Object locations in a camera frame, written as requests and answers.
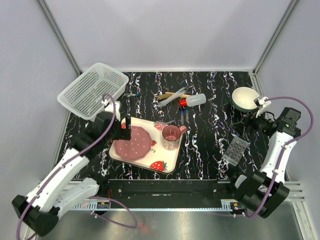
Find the white squeeze bottle red cap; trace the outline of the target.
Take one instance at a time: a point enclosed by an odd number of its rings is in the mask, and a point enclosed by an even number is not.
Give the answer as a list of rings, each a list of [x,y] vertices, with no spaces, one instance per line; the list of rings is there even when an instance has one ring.
[[[201,93],[201,94],[188,96],[187,98],[180,100],[179,105],[181,107],[194,107],[194,106],[202,105],[206,101],[207,101],[206,96],[203,93]]]

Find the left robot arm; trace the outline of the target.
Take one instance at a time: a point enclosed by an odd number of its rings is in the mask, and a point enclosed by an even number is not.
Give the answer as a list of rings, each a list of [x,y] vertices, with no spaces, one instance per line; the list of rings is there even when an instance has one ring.
[[[118,113],[118,110],[100,112],[94,122],[76,135],[62,159],[45,179],[26,196],[17,195],[12,200],[19,226],[26,224],[36,235],[44,237],[74,205],[93,196],[103,198],[111,195],[107,180],[93,172],[73,189],[65,193],[62,190],[108,142],[130,140],[131,117],[119,118]]]

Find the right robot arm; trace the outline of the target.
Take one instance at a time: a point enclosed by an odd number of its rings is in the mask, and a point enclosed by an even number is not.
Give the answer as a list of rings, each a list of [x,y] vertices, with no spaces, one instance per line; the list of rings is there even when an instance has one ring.
[[[296,138],[301,135],[297,128],[300,117],[300,111],[285,107],[276,120],[267,119],[265,113],[260,116],[252,113],[244,119],[245,133],[265,134],[269,147],[260,170],[250,174],[236,171],[227,185],[227,192],[253,216],[267,218],[289,195],[285,170]]]

